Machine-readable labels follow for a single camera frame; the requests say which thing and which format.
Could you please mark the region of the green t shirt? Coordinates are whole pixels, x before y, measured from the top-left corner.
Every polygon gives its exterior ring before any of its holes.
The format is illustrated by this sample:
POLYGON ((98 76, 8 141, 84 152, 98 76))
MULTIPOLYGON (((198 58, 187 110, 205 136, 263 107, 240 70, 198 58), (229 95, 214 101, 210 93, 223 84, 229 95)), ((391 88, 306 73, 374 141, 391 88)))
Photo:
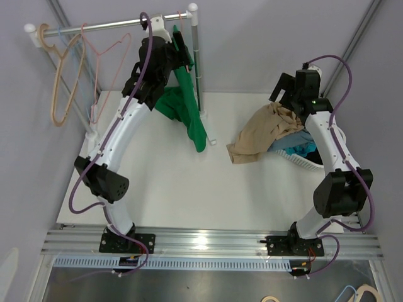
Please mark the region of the green t shirt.
POLYGON ((189 53, 190 65, 174 70, 176 87, 166 87, 155 109, 170 120, 181 122, 198 153, 207 146, 207 133, 200 118, 191 71, 194 61, 189 53))

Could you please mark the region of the grey blue t shirt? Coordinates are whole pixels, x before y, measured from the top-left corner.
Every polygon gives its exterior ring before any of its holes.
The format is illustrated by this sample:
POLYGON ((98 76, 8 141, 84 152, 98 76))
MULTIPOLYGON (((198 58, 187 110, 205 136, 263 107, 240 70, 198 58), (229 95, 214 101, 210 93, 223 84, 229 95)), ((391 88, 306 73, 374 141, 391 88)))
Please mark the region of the grey blue t shirt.
POLYGON ((314 142, 311 134, 307 130, 301 130, 296 133, 284 136, 279 140, 275 140, 269 147, 269 152, 276 152, 278 150, 284 150, 288 147, 294 147, 307 142, 314 142))

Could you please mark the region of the beige t shirt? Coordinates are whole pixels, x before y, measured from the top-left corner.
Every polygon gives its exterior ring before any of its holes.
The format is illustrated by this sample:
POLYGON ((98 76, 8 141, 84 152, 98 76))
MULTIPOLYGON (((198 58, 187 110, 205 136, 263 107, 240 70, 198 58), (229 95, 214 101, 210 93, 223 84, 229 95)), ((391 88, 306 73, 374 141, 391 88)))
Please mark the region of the beige t shirt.
POLYGON ((276 140, 303 129, 300 118, 279 102, 264 105, 237 134, 235 142, 227 145, 230 161, 233 164, 256 162, 276 140))

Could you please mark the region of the teal t shirt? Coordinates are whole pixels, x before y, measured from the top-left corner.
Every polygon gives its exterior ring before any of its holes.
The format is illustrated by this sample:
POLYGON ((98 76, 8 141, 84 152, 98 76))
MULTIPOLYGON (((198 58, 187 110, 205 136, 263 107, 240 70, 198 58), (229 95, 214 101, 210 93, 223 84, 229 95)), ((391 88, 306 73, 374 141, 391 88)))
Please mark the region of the teal t shirt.
POLYGON ((294 147, 288 147, 285 149, 285 152, 288 155, 297 154, 298 156, 306 157, 309 153, 314 152, 316 149, 317 146, 315 143, 307 142, 294 147))

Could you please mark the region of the beige wooden hanger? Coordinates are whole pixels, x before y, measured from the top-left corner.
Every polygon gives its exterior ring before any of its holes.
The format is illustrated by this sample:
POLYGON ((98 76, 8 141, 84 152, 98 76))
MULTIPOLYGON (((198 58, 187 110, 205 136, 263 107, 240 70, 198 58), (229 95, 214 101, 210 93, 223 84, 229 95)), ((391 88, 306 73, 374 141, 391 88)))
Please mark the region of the beige wooden hanger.
POLYGON ((57 118, 57 104, 58 104, 58 97, 59 97, 59 87, 60 83, 62 82, 62 71, 64 68, 64 63, 67 59, 67 56, 69 54, 69 51, 72 50, 75 46, 78 46, 80 42, 82 42, 82 35, 79 33, 75 35, 72 39, 69 40, 69 43, 67 44, 65 50, 61 52, 55 44, 49 45, 45 41, 45 31, 48 30, 50 27, 46 23, 42 23, 39 26, 39 29, 37 30, 37 37, 39 39, 39 42, 42 46, 42 48, 47 52, 47 53, 53 53, 56 55, 58 58, 58 63, 57 63, 57 68, 56 68, 56 73, 55 73, 55 79, 54 79, 54 86, 53 86, 53 91, 52 91, 52 104, 51 104, 51 110, 50 110, 50 115, 51 115, 51 120, 52 123, 57 126, 61 127, 64 125, 66 122, 66 119, 68 117, 68 114, 71 110, 72 102, 75 98, 77 87, 78 87, 78 82, 79 78, 81 76, 82 72, 82 67, 84 65, 84 59, 86 56, 86 47, 83 46, 82 54, 79 59, 79 67, 77 71, 77 76, 76 80, 74 82, 72 91, 69 93, 69 97, 67 100, 67 104, 64 110, 64 115, 61 119, 57 118))

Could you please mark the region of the light blue wire hanger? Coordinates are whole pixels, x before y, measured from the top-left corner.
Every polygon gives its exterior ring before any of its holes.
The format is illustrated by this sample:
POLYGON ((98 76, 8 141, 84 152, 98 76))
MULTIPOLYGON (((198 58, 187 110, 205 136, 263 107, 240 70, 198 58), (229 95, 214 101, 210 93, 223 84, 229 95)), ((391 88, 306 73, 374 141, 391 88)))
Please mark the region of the light blue wire hanger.
MULTIPOLYGON (((67 41, 67 38, 61 34, 60 30, 61 30, 61 27, 58 26, 57 27, 58 37, 59 37, 60 41, 63 43, 63 45, 66 47, 66 49, 68 50, 68 53, 71 56, 72 61, 74 62, 73 63, 74 69, 76 72, 78 72, 79 61, 81 59, 81 50, 82 50, 84 40, 82 38, 80 38, 77 44, 75 44, 73 47, 70 47, 70 46, 68 46, 69 42, 67 41)), ((85 110, 86 110, 86 115, 88 117, 88 120, 89 120, 89 122, 91 122, 92 121, 91 105, 89 104, 89 101, 91 100, 90 95, 86 92, 86 90, 84 88, 84 84, 82 84, 80 80, 78 80, 77 83, 78 83, 79 91, 81 93, 82 100, 87 102, 87 104, 85 105, 85 110)))

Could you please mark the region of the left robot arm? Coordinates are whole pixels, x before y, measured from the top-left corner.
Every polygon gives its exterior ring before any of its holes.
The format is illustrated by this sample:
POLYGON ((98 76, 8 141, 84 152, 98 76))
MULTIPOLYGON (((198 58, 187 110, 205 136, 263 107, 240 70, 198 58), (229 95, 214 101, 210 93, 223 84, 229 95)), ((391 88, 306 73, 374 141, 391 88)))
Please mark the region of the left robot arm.
POLYGON ((103 253, 147 253, 147 240, 135 233, 123 197, 129 180, 118 174, 123 155, 137 128, 164 94, 170 73, 191 64, 179 30, 167 38, 154 35, 142 40, 139 61, 122 89, 122 99, 101 141, 86 157, 78 156, 74 167, 79 181, 96 196, 108 222, 99 246, 103 253))

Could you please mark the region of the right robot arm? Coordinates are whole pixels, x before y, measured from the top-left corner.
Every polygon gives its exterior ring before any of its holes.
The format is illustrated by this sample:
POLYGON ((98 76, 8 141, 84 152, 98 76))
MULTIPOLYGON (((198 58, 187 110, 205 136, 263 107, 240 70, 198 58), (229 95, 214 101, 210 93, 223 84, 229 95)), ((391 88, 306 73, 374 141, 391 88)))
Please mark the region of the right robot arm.
POLYGON ((341 217, 363 209, 369 200, 373 174, 362 169, 348 150, 334 117, 330 101, 320 98, 321 74, 304 67, 295 75, 283 73, 270 100, 280 101, 300 118, 317 146, 325 177, 313 193, 312 209, 294 222, 285 236, 267 236, 269 255, 307 256, 313 250, 323 256, 320 234, 341 217))

